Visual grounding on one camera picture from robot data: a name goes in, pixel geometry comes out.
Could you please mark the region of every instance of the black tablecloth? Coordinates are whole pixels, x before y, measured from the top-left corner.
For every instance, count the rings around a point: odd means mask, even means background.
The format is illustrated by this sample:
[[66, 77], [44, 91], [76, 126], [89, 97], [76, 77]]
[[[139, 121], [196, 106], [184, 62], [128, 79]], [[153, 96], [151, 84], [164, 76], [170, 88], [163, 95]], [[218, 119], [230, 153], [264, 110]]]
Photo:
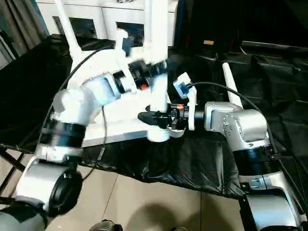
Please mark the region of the black tablecloth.
[[[113, 44], [79, 39], [84, 50]], [[239, 54], [169, 49], [177, 68], [168, 76], [173, 103], [183, 103], [172, 81], [187, 71], [193, 81], [224, 84], [222, 63], [230, 63], [239, 92], [256, 103], [275, 136], [308, 166], [308, 62], [297, 58], [265, 58]], [[0, 71], [0, 146], [32, 153], [53, 96], [71, 67], [66, 41], [52, 35]], [[198, 87], [198, 102], [227, 100], [216, 87]], [[282, 161], [305, 196], [308, 179], [278, 142]], [[82, 165], [113, 171], [143, 182], [165, 182], [226, 197], [242, 195], [237, 167], [222, 135], [186, 131], [179, 139], [151, 143], [147, 139], [85, 148]]]

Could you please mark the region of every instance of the cable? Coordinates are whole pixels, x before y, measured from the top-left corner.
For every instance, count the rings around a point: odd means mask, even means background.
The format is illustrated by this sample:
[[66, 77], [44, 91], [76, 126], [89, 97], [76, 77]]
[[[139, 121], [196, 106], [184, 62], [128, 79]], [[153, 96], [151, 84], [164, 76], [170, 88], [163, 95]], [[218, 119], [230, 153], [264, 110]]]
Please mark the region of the cable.
[[[64, 86], [68, 83], [69, 79], [75, 74], [75, 72], [89, 59], [91, 58], [93, 55], [95, 55], [96, 53], [100, 52], [100, 51], [103, 51], [103, 50], [108, 50], [108, 49], [113, 49], [113, 47], [102, 47], [102, 48], [99, 48], [98, 50], [92, 52], [91, 54], [89, 54], [86, 58], [84, 58], [84, 60], [82, 60], [73, 70], [72, 72], [68, 75], [68, 77], [64, 80], [64, 82], [62, 83], [62, 85], [60, 86], [60, 88], [58, 89], [57, 93], [59, 91], [61, 91]], [[45, 116], [45, 119], [43, 121], [43, 125], [42, 125], [42, 129], [46, 126], [46, 123], [47, 123], [47, 120], [48, 120], [48, 117], [52, 111], [52, 106], [53, 104], [50, 105], [48, 111], [47, 111], [47, 114]], [[38, 137], [38, 142], [37, 142], [37, 145], [41, 142], [41, 139], [42, 139], [42, 133], [39, 134], [39, 137]]]
[[[104, 140], [103, 140], [103, 143], [102, 143], [102, 149], [100, 151], [100, 153], [102, 152], [102, 150], [105, 148], [105, 145], [106, 145], [106, 141], [107, 141], [107, 122], [106, 122], [106, 115], [105, 115], [105, 110], [104, 110], [104, 107], [102, 107], [102, 114], [103, 114], [103, 119], [104, 119], [104, 131], [105, 131], [105, 136], [104, 136]], [[90, 172], [82, 179], [82, 181], [85, 181], [91, 174], [92, 172], [95, 170], [95, 168], [92, 168], [90, 170]]]
[[306, 201], [305, 201], [303, 195], [301, 194], [299, 188], [295, 184], [294, 180], [292, 179], [292, 177], [291, 177], [290, 173], [288, 172], [288, 170], [285, 168], [285, 166], [282, 163], [282, 161], [281, 160], [278, 160], [278, 161], [279, 161], [280, 167], [282, 168], [282, 171], [284, 172], [284, 174], [286, 174], [287, 178], [289, 179], [289, 181], [291, 182], [292, 186], [294, 187], [295, 193], [297, 193], [297, 195], [299, 196], [301, 202], [305, 205], [305, 208], [302, 208], [301, 205], [299, 205], [300, 208], [303, 210], [304, 213], [308, 214], [307, 204], [306, 204]]
[[241, 46], [240, 46], [240, 50], [241, 50], [241, 52], [243, 52], [243, 54], [247, 54], [247, 53], [242, 49]]
[[294, 160], [296, 162], [298, 162], [299, 166], [302, 168], [302, 170], [304, 171], [304, 173], [308, 176], [308, 170], [307, 168], [304, 166], [304, 164], [299, 160], [299, 158], [295, 155], [295, 153], [293, 152], [293, 150], [290, 147], [287, 147], [286, 145], [284, 145], [283, 141], [278, 137], [274, 135], [275, 140], [277, 140], [285, 149], [286, 151], [294, 158]]
[[85, 181], [91, 174], [92, 174], [92, 172], [95, 170], [95, 168], [92, 168], [91, 170], [90, 170], [90, 172], [88, 172], [88, 174], [82, 179], [82, 181]]

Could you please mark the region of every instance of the table leg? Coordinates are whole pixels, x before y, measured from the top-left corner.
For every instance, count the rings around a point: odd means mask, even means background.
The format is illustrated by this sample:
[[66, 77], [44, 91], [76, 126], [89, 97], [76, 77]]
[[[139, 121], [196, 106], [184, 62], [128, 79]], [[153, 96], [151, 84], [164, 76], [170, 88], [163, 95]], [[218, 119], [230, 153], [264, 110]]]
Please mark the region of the table leg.
[[[22, 159], [24, 158], [25, 154], [21, 153], [17, 159], [18, 162], [22, 161]], [[2, 182], [2, 184], [0, 185], [0, 196], [2, 195], [3, 191], [5, 190], [6, 186], [8, 185], [10, 179], [12, 178], [14, 172], [16, 171], [15, 167], [12, 167], [11, 170], [9, 171], [9, 173], [7, 174], [6, 178], [4, 179], [4, 181]]]
[[0, 156], [5, 159], [7, 162], [9, 162], [11, 165], [13, 165], [15, 168], [17, 168], [20, 171], [24, 171], [26, 168], [23, 166], [18, 160], [16, 160], [14, 157], [12, 157], [10, 154], [8, 154], [5, 150], [0, 149]]

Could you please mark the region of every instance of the floor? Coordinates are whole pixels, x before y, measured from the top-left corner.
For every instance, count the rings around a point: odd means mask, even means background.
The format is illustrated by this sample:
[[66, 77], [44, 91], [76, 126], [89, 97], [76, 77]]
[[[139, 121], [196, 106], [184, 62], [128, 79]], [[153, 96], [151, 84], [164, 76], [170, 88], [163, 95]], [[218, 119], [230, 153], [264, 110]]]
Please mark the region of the floor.
[[[15, 158], [17, 152], [11, 152]], [[23, 159], [26, 164], [30, 159]], [[0, 158], [0, 182], [10, 165]], [[90, 169], [79, 167], [85, 176]], [[14, 191], [16, 172], [4, 192]], [[79, 202], [68, 214], [57, 217], [47, 231], [88, 231], [102, 219], [121, 224], [124, 231], [243, 231], [238, 202], [163, 183], [146, 184], [112, 172], [95, 170], [85, 181]]]

